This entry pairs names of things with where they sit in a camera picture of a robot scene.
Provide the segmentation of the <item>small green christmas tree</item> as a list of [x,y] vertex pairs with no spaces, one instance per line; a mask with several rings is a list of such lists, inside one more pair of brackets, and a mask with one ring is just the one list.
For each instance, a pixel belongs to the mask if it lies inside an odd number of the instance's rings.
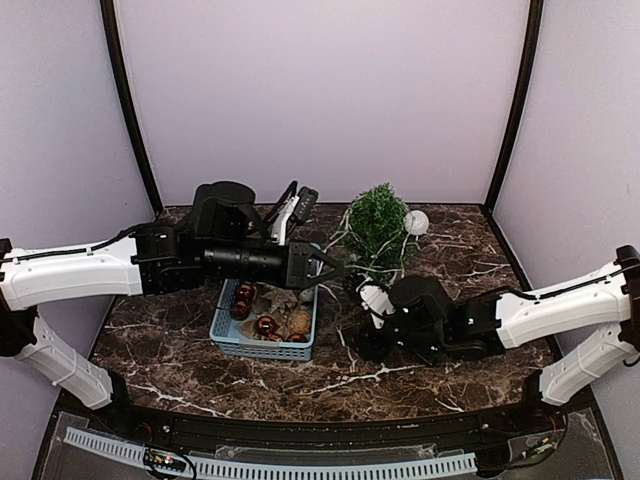
[[350,204],[346,235],[347,267],[384,285],[398,280],[418,246],[404,229],[407,205],[389,183],[359,194]]

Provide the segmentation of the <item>white woven ball light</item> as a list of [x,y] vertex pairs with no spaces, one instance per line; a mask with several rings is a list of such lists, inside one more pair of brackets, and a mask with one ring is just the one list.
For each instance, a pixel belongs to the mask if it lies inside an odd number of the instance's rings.
[[428,231],[429,225],[427,214],[421,210],[411,210],[404,216],[404,229],[410,236],[424,235]]

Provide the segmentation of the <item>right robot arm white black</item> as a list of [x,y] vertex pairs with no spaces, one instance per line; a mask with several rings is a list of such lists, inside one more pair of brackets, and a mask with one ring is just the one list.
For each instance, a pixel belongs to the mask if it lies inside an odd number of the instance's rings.
[[356,273],[344,289],[369,318],[345,338],[365,361],[381,363],[395,349],[433,366],[504,354],[533,340],[593,325],[570,353],[526,380],[523,402],[510,413],[521,434],[534,432],[578,391],[620,363],[639,361],[639,253],[631,245],[582,277],[521,292],[502,288],[456,303],[434,277],[406,276],[385,287]]

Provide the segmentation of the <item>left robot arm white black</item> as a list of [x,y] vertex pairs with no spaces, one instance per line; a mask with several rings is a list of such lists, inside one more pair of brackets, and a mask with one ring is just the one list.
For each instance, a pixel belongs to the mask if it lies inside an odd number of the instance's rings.
[[120,436],[141,427],[126,384],[55,334],[41,304],[103,295],[164,295],[208,278],[307,290],[344,272],[340,261],[287,235],[312,213],[318,194],[291,183],[261,216],[255,192],[233,181],[197,187],[190,213],[174,226],[129,227],[97,243],[25,250],[1,241],[1,354],[27,363],[74,395]]

